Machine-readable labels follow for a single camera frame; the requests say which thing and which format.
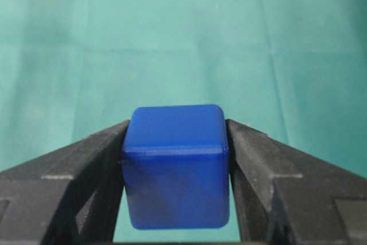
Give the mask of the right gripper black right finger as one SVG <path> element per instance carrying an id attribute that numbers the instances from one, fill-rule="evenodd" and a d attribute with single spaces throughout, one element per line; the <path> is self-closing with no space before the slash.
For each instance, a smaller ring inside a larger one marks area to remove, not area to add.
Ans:
<path id="1" fill-rule="evenodd" d="M 365 244 L 366 179 L 228 119 L 240 239 Z"/>

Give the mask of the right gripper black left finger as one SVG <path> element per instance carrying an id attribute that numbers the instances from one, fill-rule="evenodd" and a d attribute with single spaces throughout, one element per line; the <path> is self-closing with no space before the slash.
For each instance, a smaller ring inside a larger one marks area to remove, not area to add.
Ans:
<path id="1" fill-rule="evenodd" d="M 112 243 L 128 122 L 1 172 L 2 244 Z"/>

